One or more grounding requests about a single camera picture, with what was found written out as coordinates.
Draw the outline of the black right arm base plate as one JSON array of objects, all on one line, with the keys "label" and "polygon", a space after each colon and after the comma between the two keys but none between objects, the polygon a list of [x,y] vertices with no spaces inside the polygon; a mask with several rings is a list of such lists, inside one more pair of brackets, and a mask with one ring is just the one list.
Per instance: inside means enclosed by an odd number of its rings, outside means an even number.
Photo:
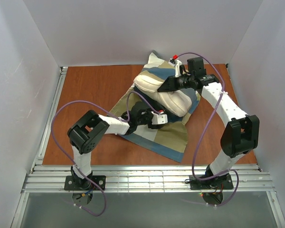
[{"label": "black right arm base plate", "polygon": [[234,188],[230,174],[201,181],[190,175],[185,183],[190,185],[191,190],[232,190]]}]

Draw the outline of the cream white pillow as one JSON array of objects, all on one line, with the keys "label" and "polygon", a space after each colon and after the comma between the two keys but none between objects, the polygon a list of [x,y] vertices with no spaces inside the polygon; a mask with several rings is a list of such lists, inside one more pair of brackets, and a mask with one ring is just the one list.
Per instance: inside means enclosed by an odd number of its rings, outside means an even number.
[{"label": "cream white pillow", "polygon": [[163,105],[178,117],[183,117],[191,108],[191,98],[182,91],[158,92],[164,80],[151,73],[140,73],[134,79],[134,85],[145,95]]}]

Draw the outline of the blue beige white patchwork pillowcase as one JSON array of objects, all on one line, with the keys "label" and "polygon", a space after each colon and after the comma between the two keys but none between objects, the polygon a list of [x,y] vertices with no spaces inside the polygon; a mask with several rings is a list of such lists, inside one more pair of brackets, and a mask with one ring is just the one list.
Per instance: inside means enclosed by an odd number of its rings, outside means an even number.
[{"label": "blue beige white patchwork pillowcase", "polygon": [[[154,51],[149,55],[148,62],[143,66],[140,73],[147,72],[165,81],[167,77],[175,75],[175,68]],[[191,108],[183,117],[176,116],[163,105],[143,94],[133,83],[110,112],[115,116],[121,116],[127,108],[131,109],[136,102],[141,101],[140,97],[143,96],[155,110],[167,112],[168,123],[164,124],[161,129],[150,129],[146,125],[138,126],[134,133],[125,135],[124,138],[157,154],[181,162],[188,143],[185,124],[197,108],[200,95],[192,88],[180,91],[188,95],[192,101]]]}]

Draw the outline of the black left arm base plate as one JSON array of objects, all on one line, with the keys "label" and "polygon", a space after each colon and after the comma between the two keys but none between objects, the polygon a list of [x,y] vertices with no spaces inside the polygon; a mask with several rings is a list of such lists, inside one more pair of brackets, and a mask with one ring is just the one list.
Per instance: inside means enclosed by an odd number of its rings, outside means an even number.
[{"label": "black left arm base plate", "polygon": [[[91,180],[96,183],[102,190],[105,190],[106,176],[104,175],[93,175],[90,177]],[[78,180],[73,176],[67,176],[65,179],[64,190],[68,191],[88,191],[88,190],[99,190],[94,184],[86,179],[79,178]]]}]

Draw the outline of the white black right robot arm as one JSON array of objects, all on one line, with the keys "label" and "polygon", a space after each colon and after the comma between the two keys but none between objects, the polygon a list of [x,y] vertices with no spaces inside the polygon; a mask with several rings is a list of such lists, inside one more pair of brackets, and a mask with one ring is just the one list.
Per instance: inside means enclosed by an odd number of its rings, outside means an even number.
[{"label": "white black right robot arm", "polygon": [[230,98],[219,72],[207,74],[204,61],[202,57],[190,58],[184,67],[178,56],[173,56],[169,63],[174,65],[175,75],[168,77],[157,91],[192,88],[213,107],[211,115],[218,114],[221,118],[225,126],[220,139],[221,151],[202,177],[194,176],[198,182],[213,182],[229,174],[240,158],[257,147],[260,121],[256,115],[241,110]]}]

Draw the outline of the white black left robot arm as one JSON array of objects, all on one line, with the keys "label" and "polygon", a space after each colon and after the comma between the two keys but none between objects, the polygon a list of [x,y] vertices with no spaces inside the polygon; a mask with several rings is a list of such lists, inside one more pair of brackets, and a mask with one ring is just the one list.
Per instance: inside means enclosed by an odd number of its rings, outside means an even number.
[{"label": "white black left robot arm", "polygon": [[163,110],[153,111],[146,103],[136,102],[130,111],[120,117],[108,117],[90,110],[84,114],[67,132],[73,149],[75,164],[71,168],[73,183],[85,189],[92,178],[91,153],[106,134],[130,135],[140,125],[159,129],[168,122]]}]

